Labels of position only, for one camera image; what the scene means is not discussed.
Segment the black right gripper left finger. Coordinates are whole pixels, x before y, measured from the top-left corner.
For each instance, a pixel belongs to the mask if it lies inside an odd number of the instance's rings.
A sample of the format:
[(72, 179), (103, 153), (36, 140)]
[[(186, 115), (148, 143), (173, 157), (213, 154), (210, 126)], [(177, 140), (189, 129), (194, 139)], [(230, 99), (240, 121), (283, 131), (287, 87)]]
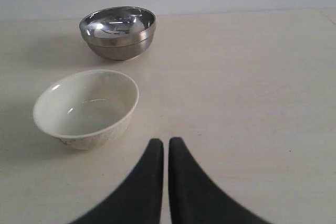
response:
[(73, 223), (160, 223), (164, 147), (153, 138), (125, 180)]

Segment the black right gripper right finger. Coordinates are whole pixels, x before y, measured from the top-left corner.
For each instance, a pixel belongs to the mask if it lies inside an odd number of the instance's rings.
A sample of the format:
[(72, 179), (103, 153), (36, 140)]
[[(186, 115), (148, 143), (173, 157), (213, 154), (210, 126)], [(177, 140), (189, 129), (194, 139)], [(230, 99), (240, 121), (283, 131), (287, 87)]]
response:
[(169, 141), (168, 174), (172, 223), (268, 223), (223, 192), (181, 137)]

